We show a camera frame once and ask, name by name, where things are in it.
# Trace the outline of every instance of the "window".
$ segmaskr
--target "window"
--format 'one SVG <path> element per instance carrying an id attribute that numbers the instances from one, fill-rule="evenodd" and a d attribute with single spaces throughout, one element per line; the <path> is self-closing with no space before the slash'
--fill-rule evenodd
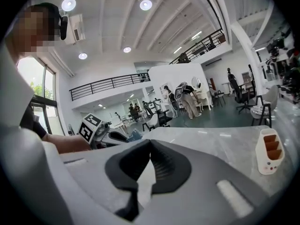
<path id="1" fill-rule="evenodd" d="M 18 63 L 18 71 L 27 84 L 34 90 L 34 94 L 43 96 L 44 66 L 35 58 L 23 58 Z"/>
<path id="2" fill-rule="evenodd" d="M 34 90 L 31 106 L 38 122 L 47 133 L 64 135 L 55 101 L 55 73 L 40 59 L 33 57 L 21 59 L 18 71 Z"/>

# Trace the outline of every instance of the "fluorescent light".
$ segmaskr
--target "fluorescent light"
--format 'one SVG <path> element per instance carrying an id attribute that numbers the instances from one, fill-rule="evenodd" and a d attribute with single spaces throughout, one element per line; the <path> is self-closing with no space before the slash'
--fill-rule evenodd
<path id="1" fill-rule="evenodd" d="M 140 3 L 141 10 L 147 11 L 152 7 L 152 2 L 150 0 L 144 0 Z"/>
<path id="2" fill-rule="evenodd" d="M 255 50 L 255 51 L 258 52 L 258 51 L 263 50 L 263 49 L 266 49 L 266 47 L 262 47 L 260 49 Z"/>
<path id="3" fill-rule="evenodd" d="M 200 34 L 200 33 L 202 33 L 202 31 L 200 31 L 200 32 L 198 32 L 196 35 L 194 35 L 194 36 L 192 36 L 192 40 L 194 40 L 194 39 L 196 39 L 197 38 L 197 36 Z"/>
<path id="4" fill-rule="evenodd" d="M 125 52 L 125 53 L 128 53 L 128 52 L 130 52 L 131 51 L 131 48 L 130 47 L 125 47 L 124 49 L 123 49 L 123 52 Z"/>
<path id="5" fill-rule="evenodd" d="M 79 57 L 79 59 L 84 60 L 88 57 L 88 55 L 86 53 L 82 52 L 81 54 L 79 54 L 78 57 Z"/>
<path id="6" fill-rule="evenodd" d="M 76 1 L 75 0 L 63 0 L 61 4 L 62 10 L 69 12 L 73 10 L 76 6 Z"/>
<path id="7" fill-rule="evenodd" d="M 178 48 L 178 49 L 177 49 L 175 52 L 173 52 L 173 53 L 175 54 L 175 53 L 178 52 L 181 48 L 182 48 L 182 47 Z"/>

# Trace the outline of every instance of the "black metal railing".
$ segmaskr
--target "black metal railing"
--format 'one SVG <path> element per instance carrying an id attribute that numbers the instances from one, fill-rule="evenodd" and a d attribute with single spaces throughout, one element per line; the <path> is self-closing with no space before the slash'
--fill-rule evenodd
<path id="1" fill-rule="evenodd" d="M 108 89 L 114 89 L 134 83 L 143 83 L 151 81 L 148 73 L 130 74 L 103 79 L 97 82 L 91 82 L 77 88 L 69 90 L 71 92 L 72 101 Z"/>
<path id="2" fill-rule="evenodd" d="M 212 49 L 221 45 L 225 42 L 225 35 L 222 29 L 219 29 L 207 37 L 203 38 L 201 41 L 197 42 L 180 56 L 175 58 L 170 64 L 175 63 L 189 63 L 190 61 L 196 59 L 197 57 L 211 51 Z"/>

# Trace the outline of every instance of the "pen holder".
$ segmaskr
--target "pen holder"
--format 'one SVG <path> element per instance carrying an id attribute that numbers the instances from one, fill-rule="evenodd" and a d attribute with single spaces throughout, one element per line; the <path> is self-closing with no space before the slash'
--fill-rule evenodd
<path id="1" fill-rule="evenodd" d="M 255 152 L 258 171 L 263 175 L 275 173 L 285 158 L 285 150 L 281 140 L 272 128 L 261 130 Z"/>

